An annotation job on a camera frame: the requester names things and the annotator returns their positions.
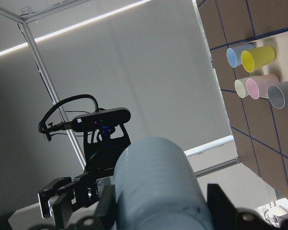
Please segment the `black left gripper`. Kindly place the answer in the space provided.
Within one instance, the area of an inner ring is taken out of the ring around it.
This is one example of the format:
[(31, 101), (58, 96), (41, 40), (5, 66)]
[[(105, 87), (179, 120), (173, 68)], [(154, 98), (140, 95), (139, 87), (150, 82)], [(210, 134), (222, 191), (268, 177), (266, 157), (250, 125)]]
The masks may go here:
[(38, 192), (42, 218), (50, 218), (52, 197), (59, 196), (53, 204), (54, 213), (73, 213), (89, 207), (100, 199), (98, 180), (114, 174), (114, 167), (122, 152), (131, 144), (124, 124), (96, 125), (72, 128), (84, 134), (84, 173), (75, 177), (53, 179)]

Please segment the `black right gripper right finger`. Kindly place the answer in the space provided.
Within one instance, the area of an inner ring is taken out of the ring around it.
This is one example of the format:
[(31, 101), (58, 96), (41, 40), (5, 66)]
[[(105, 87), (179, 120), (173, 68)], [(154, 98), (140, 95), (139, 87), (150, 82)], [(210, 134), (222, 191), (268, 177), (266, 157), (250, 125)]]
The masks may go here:
[(274, 227), (255, 211), (236, 208), (218, 184), (207, 185), (208, 220), (213, 230), (288, 230), (288, 219)]

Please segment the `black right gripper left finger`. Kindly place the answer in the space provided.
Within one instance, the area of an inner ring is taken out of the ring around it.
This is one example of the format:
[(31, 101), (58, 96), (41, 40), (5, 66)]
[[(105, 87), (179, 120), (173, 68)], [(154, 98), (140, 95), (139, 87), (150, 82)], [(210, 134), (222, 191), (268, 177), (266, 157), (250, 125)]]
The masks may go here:
[(92, 215), (81, 217), (76, 223), (69, 224), (72, 216), (70, 195), (60, 195), (52, 205), (55, 224), (36, 224), (30, 230), (110, 230), (117, 220), (115, 185), (106, 185)]

